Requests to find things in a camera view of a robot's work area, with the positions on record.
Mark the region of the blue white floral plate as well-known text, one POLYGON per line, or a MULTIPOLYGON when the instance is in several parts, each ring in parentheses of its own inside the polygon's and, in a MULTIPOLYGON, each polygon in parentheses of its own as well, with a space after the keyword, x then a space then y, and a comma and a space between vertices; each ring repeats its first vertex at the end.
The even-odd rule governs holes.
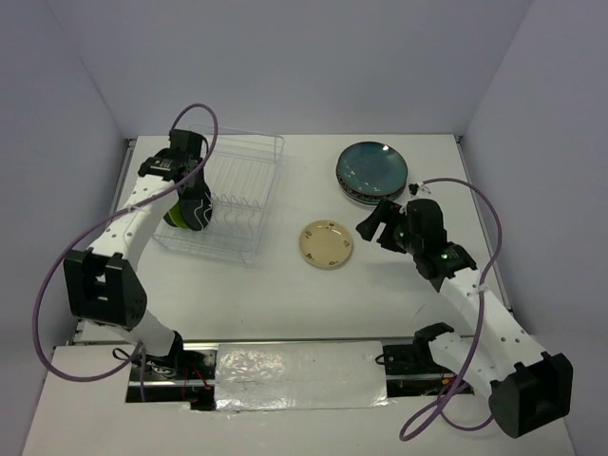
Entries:
POLYGON ((362 204, 364 206, 376 206, 381 200, 392 200, 395 201, 400 198, 404 192, 405 187, 401 187, 395 192, 389 193, 387 195, 365 195, 363 193, 355 191, 353 188, 349 186, 340 185, 340 188, 343 194, 350 200, 362 204))

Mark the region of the cream small plate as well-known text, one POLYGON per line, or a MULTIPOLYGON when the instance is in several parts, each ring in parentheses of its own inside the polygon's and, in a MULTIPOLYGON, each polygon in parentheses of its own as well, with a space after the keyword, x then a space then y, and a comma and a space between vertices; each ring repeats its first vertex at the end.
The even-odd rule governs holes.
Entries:
POLYGON ((298 249, 308 264, 322 270, 336 269, 352 255, 352 234, 334 220, 315 220, 302 229, 298 249))

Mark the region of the dark green plate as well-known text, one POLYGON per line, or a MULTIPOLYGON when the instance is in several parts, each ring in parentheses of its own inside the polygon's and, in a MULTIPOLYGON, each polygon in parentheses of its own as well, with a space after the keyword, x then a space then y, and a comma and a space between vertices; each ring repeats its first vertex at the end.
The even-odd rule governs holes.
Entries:
POLYGON ((387 195, 406 187, 409 167, 393 147, 381 142, 357 142, 338 157, 335 174, 339 185, 365 195, 387 195))

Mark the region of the black plate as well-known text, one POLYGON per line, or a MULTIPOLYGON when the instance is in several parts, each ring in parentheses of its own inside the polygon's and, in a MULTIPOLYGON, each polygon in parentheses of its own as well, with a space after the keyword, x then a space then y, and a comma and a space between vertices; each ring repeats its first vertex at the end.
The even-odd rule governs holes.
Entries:
POLYGON ((204 180, 187 187, 180 196, 179 208, 185 226, 193 231, 205 229, 211 222, 213 202, 209 186, 204 180))

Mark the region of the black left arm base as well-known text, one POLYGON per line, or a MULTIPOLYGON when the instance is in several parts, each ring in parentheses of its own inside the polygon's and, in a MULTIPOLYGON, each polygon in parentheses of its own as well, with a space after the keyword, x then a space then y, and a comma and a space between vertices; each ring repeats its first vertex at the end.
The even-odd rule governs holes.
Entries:
POLYGON ((139 354, 130 365, 124 401, 214 411, 217 354, 217 350, 185 350, 176 366, 159 357, 139 354))

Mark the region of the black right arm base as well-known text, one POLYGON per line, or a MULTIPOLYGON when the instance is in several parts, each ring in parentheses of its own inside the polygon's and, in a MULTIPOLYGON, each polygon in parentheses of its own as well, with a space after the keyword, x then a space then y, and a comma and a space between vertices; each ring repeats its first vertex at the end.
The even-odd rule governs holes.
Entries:
POLYGON ((388 398, 436 396, 456 378, 421 355, 413 343, 384 345, 374 362, 384 368, 388 398))

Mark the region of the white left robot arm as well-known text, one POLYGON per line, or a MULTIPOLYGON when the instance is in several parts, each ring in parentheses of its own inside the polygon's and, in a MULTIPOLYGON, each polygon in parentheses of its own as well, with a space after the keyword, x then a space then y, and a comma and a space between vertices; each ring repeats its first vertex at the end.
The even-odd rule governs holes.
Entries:
POLYGON ((208 153, 201 134, 171 130, 168 146, 141 164, 123 215, 63 261, 71 312, 141 346, 135 364, 167 379, 187 373, 183 339, 148 311, 137 269, 161 223, 190 232, 210 224, 213 202, 201 168, 208 153))

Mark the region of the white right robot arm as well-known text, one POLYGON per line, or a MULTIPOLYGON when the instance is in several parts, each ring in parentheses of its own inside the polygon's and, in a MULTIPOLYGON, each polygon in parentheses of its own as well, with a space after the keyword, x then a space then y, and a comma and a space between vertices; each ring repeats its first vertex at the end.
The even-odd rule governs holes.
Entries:
POLYGON ((447 238, 443 213, 433 199, 401 206, 381 200, 357 224, 365 241, 412 257, 419 275, 474 331, 464 340, 448 324, 418 331, 412 352, 422 371, 439 366, 462 376, 487 399, 504 434, 519 438, 570 411, 574 368, 562 354, 540 345, 485 285, 466 249, 447 238))

